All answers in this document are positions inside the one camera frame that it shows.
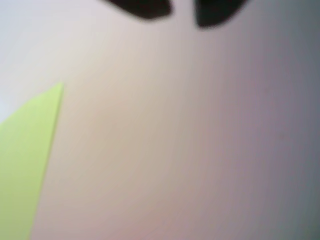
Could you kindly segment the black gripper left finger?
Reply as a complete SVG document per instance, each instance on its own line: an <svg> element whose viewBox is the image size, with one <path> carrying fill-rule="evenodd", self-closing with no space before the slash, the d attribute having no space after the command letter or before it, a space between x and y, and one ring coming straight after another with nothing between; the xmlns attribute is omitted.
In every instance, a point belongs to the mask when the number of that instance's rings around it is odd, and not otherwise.
<svg viewBox="0 0 320 240"><path fill-rule="evenodd" d="M169 0L107 0L106 2L145 20L166 17L172 13Z"/></svg>

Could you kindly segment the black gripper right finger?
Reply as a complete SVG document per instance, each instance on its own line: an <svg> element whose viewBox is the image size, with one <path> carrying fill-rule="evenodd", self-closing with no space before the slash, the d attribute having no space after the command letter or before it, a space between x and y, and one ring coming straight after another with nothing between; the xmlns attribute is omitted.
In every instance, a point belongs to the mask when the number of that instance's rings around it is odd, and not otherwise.
<svg viewBox="0 0 320 240"><path fill-rule="evenodd" d="M247 0L195 0L195 20L198 27L217 27L242 10Z"/></svg>

